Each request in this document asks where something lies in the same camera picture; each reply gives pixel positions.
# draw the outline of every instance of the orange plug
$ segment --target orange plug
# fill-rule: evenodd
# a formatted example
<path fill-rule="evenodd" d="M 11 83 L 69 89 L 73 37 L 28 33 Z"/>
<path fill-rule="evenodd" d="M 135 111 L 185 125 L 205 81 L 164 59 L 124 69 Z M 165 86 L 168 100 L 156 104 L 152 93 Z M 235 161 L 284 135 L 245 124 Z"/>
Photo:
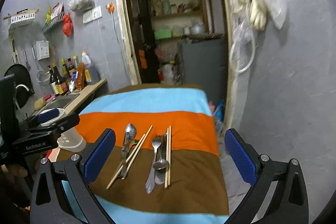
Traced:
<path fill-rule="evenodd" d="M 114 12 L 114 4 L 110 2 L 107 6 L 106 9 L 108 12 L 113 13 Z"/>

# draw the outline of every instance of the striped cloth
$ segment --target striped cloth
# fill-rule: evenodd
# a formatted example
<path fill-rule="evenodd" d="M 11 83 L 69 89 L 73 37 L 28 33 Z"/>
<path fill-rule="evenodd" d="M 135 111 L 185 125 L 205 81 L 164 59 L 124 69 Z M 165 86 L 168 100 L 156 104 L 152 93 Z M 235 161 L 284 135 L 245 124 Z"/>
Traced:
<path fill-rule="evenodd" d="M 120 161 L 124 130 L 137 128 L 144 142 L 125 180 L 106 186 Z M 172 126 L 171 185 L 156 185 L 145 191 L 153 157 L 151 140 Z M 163 88 L 162 85 L 130 86 L 97 98 L 80 113 L 77 131 L 88 143 L 112 128 L 116 143 L 97 180 L 90 189 L 117 224 L 224 223 L 228 200 L 218 158 L 217 139 L 205 93 L 196 88 Z M 57 160 L 73 153 L 60 150 Z M 76 216 L 85 220 L 68 183 L 63 183 Z"/>

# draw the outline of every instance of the floor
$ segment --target floor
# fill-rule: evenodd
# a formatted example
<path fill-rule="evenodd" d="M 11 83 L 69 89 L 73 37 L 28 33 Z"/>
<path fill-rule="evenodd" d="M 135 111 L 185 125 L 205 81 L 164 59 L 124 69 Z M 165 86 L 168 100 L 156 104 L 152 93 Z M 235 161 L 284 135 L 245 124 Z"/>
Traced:
<path fill-rule="evenodd" d="M 239 203 L 243 200 L 245 194 L 248 192 L 251 186 L 249 183 L 243 181 L 242 177 L 238 172 L 238 169 L 236 168 L 235 163 L 226 151 L 224 141 L 222 139 L 218 140 L 218 149 L 220 156 L 219 160 L 224 175 L 226 192 L 229 201 L 229 215 L 231 215 L 238 207 Z M 252 222 L 261 219 L 265 214 L 276 184 L 276 182 L 272 182 L 269 191 L 265 197 L 265 200 Z"/>

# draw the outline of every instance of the gray wall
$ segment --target gray wall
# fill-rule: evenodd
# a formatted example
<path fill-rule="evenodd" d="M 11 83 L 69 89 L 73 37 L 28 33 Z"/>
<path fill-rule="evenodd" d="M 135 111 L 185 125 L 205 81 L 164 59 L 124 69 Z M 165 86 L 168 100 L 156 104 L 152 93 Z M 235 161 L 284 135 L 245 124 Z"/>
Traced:
<path fill-rule="evenodd" d="M 124 47 L 121 40 L 117 9 L 113 17 L 105 9 L 105 5 L 116 0 L 95 0 L 96 6 L 101 6 L 102 18 L 83 24 L 82 13 L 74 13 L 67 5 L 68 0 L 50 0 L 51 5 L 63 2 L 65 12 L 70 12 L 73 22 L 73 35 L 66 37 L 62 26 L 56 26 L 47 37 L 52 37 L 53 45 L 57 52 L 58 62 L 61 58 L 78 55 L 81 58 L 83 50 L 90 56 L 96 65 L 100 76 L 107 78 L 108 89 L 116 90 L 130 85 L 128 64 L 123 59 Z"/>
<path fill-rule="evenodd" d="M 23 107 L 23 111 L 28 115 L 33 112 L 35 100 L 51 93 L 51 88 L 49 86 L 41 87 L 36 80 L 38 68 L 47 71 L 46 66 L 50 64 L 51 58 L 37 62 L 37 60 L 35 61 L 33 59 L 32 54 L 32 45 L 36 46 L 36 41 L 45 39 L 41 29 L 45 23 L 45 15 L 48 6 L 49 0 L 5 0 L 0 13 L 0 75 L 4 75 L 6 70 L 13 64 L 13 61 L 11 55 L 12 48 L 8 39 L 9 19 L 3 20 L 3 17 L 7 15 L 7 13 L 14 14 L 23 9 L 40 9 L 40 12 L 36 13 L 33 23 L 10 30 L 10 32 L 14 34 L 15 46 L 17 48 L 20 63 L 26 65 L 22 53 L 23 50 L 26 50 L 28 62 L 31 66 L 30 75 L 35 95 L 30 97 L 28 103 Z"/>
<path fill-rule="evenodd" d="M 336 185 L 336 0 L 288 0 L 282 30 L 257 39 L 239 128 L 273 160 L 300 161 L 310 222 Z"/>

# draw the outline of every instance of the green container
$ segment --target green container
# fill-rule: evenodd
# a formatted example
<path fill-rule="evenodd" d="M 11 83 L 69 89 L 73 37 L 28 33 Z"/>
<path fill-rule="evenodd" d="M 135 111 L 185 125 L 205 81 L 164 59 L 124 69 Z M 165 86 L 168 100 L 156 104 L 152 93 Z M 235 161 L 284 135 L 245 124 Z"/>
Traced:
<path fill-rule="evenodd" d="M 156 40 L 171 38 L 171 29 L 163 29 L 154 32 L 154 37 Z"/>

